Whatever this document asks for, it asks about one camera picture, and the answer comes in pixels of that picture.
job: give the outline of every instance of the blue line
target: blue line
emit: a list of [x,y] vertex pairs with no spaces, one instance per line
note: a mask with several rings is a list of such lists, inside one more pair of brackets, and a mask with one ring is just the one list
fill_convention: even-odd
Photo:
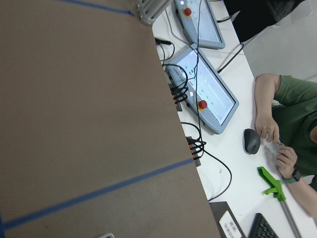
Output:
[[4,226],[3,226],[3,223],[2,223],[2,220],[1,220],[1,213],[0,213],[0,238],[5,238]]
[[82,5],[82,6],[88,6],[88,7],[94,7],[94,8],[98,8],[98,9],[101,9],[101,10],[113,11],[113,12],[117,12],[117,13],[128,14],[128,15],[134,16],[134,13],[131,12],[131,11],[111,8],[111,7],[108,7],[108,6],[94,4],[94,3],[86,2],[86,1],[80,1],[80,0],[56,0],[56,1],[64,1],[64,2],[68,2],[68,3],[73,3],[73,4]]
[[94,192],[91,192],[91,193],[88,193],[88,194],[85,194],[85,195],[70,199],[68,201],[62,202],[60,204],[54,205],[52,207],[45,208],[43,210],[40,210],[40,211],[37,211],[37,212],[34,212],[34,213],[31,213],[29,215],[17,218],[15,220],[6,222],[6,223],[4,223],[2,225],[3,226],[3,230],[6,231],[6,230],[9,230],[9,229],[15,228],[17,226],[23,225],[23,224],[25,224],[27,222],[30,222],[32,220],[41,218],[43,216],[46,216],[48,214],[51,214],[51,213],[54,213],[54,212],[57,212],[57,211],[60,211],[62,209],[68,208],[68,207],[76,205],[78,203],[85,202],[85,201],[90,200],[92,198],[96,198],[96,197],[104,195],[106,193],[118,190],[120,188],[126,187],[128,185],[133,184],[133,183],[140,182],[140,181],[148,179],[150,177],[153,177],[153,176],[162,174],[164,172],[176,169],[178,167],[187,165],[187,164],[191,163],[192,161],[193,161],[192,158],[191,159],[187,159],[187,160],[184,160],[184,161],[181,161],[181,162],[166,166],[164,168],[161,168],[161,169],[158,169],[158,170],[154,170],[154,171],[151,171],[149,173],[146,173],[146,174],[143,174],[143,175],[140,175],[140,176],[136,176],[136,177],[128,179],[126,181],[122,181],[122,182],[116,183],[116,184],[111,185],[109,187],[105,187],[105,188],[102,188],[100,190],[97,190],[97,191],[94,191]]

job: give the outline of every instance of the black keyboard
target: black keyboard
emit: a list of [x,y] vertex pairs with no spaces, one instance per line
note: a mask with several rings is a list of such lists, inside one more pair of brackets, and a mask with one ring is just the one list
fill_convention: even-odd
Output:
[[261,213],[257,213],[253,220],[249,238],[278,238],[278,236],[264,216]]

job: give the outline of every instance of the green t-shirt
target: green t-shirt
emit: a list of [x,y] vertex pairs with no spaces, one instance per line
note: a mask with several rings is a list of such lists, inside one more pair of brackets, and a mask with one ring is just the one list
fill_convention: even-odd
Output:
[[295,168],[302,175],[315,175],[311,186],[317,191],[317,144],[310,139],[317,124],[317,83],[281,75],[274,99],[281,104],[272,108],[280,141],[295,150]]

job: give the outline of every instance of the red button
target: red button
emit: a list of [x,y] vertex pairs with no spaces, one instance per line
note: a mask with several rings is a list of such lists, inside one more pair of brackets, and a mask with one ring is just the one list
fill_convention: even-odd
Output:
[[201,101],[199,101],[198,102],[198,107],[200,108],[200,109],[205,109],[205,108],[207,108],[207,102],[205,101],[205,100],[201,100]]
[[192,11],[191,11],[191,9],[190,8],[185,8],[185,10],[184,10],[184,14],[185,14],[185,16],[190,16],[190,14],[192,14]]

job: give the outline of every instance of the forearm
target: forearm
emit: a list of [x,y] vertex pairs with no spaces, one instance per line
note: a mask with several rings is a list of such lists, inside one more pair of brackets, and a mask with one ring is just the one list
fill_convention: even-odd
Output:
[[317,217],[317,192],[302,178],[298,182],[287,184],[296,201],[312,217]]
[[256,77],[254,98],[258,115],[271,115],[271,104],[280,84],[277,74],[261,74]]

